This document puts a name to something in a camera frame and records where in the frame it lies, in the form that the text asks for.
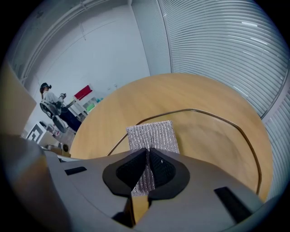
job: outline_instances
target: person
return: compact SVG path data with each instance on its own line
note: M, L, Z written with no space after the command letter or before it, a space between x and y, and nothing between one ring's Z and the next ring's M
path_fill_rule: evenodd
M60 113L59 117L64 120L70 128L77 132L78 128L81 126L81 122L63 105L63 99L66 97L66 94L61 94L61 96L57 98L54 93L49 92L50 88L51 85L47 83L43 83L40 86L41 98L50 104L54 104Z

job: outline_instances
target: red panel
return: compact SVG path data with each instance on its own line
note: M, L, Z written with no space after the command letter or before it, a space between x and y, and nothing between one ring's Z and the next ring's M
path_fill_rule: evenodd
M92 92L92 89L87 85L86 87L84 87L81 91L79 91L78 93L76 93L74 96L78 99L78 100L82 100L86 95L88 95L89 93Z

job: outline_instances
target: dark pants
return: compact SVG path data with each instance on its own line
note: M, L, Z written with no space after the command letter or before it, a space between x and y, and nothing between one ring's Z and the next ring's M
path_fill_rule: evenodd
M69 111L68 108L62 107L62 113L59 116L62 120L64 120L70 128L72 128L75 132L78 131L78 128L81 125L81 122L76 119L76 117Z

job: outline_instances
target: table top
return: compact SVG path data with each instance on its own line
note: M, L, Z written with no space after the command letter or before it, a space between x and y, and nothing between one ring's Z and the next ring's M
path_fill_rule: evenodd
M79 159L105 156L126 134L126 127L155 115L189 108L237 125L254 153L237 128L199 112L178 112L145 123L172 120L182 155L219 166L254 192L259 186L259 197L266 200L272 181L272 151L260 117L238 92L199 75L161 74L117 89L86 117L70 153ZM127 138L112 154L126 150L129 150Z

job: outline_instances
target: beige panel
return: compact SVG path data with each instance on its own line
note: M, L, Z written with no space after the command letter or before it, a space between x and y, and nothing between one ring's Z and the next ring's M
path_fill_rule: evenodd
M70 150L72 157L91 159L105 156L126 133L127 126L151 116L186 108L215 114L235 123L244 131L261 166L259 196L265 200L272 180L272 151L260 117L236 91L199 75L172 73L146 77L114 91L82 123ZM179 146L184 155L188 155L191 149L192 157L218 165L254 189L257 169L254 159L249 155L248 146L240 136L235 135L237 132L225 126L212 127L205 117L195 117L194 121L186 117L181 120L179 127L184 128L184 132L180 134L182 139L179 140ZM188 130L193 126L196 127L194 131ZM126 149L129 146L123 144L116 152Z
M36 101L22 86L7 61L0 72L0 133L21 135L36 106Z

